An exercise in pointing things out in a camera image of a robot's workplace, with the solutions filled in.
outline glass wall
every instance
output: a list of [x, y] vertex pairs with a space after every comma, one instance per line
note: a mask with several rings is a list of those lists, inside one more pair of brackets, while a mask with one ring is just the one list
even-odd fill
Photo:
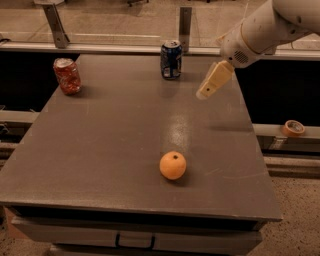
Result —
[[[158, 46], [179, 38], [180, 8], [192, 7], [191, 47], [218, 47], [216, 39], [266, 0], [1, 0], [0, 35], [14, 42], [53, 42], [43, 3], [56, 4], [71, 43]], [[280, 49], [320, 49], [312, 34]]]

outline tape roll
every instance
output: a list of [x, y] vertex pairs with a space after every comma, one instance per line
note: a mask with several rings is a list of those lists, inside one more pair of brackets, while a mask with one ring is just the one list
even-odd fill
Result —
[[282, 127], [282, 133], [287, 137], [299, 137], [305, 130], [303, 124], [295, 120], [288, 120]]

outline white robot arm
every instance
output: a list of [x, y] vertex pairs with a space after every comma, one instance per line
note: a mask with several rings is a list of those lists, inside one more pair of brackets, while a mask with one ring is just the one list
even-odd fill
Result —
[[219, 38], [224, 60], [210, 68], [197, 97], [207, 99], [231, 78], [234, 68], [245, 68], [278, 45], [311, 33], [320, 33], [319, 0], [267, 0]]

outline drawer handle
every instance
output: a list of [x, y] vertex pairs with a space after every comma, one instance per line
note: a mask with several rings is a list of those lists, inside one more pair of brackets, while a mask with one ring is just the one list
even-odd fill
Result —
[[154, 247], [156, 238], [154, 236], [151, 237], [150, 245], [148, 247], [133, 247], [133, 246], [125, 246], [120, 244], [120, 234], [118, 233], [116, 236], [116, 247], [117, 248], [126, 248], [126, 249], [143, 249], [143, 250], [152, 250]]

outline floor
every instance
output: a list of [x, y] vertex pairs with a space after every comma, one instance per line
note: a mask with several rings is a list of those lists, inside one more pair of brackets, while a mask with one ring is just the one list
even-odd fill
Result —
[[[57, 6], [71, 42], [160, 45], [178, 36], [179, 7], [193, 8], [190, 45], [216, 47], [215, 39], [265, 0], [68, 0]], [[17, 42], [52, 42], [41, 7], [31, 0], [0, 1], [0, 35]], [[310, 35], [286, 49], [318, 49]], [[283, 221], [263, 227], [263, 242], [249, 256], [320, 256], [320, 160], [265, 157]], [[50, 245], [12, 239], [0, 224], [0, 256], [48, 256]]]
[[[67, 0], [57, 5], [71, 43], [161, 45], [179, 35], [180, 7], [192, 7], [190, 46], [218, 47], [216, 39], [266, 0]], [[42, 7], [32, 0], [0, 1], [0, 35], [15, 42], [53, 42]], [[311, 34], [280, 49], [320, 49]]]
[[[320, 160], [265, 157], [283, 221], [268, 223], [248, 256], [320, 255]], [[0, 208], [0, 256], [50, 256], [50, 244], [13, 239]]]

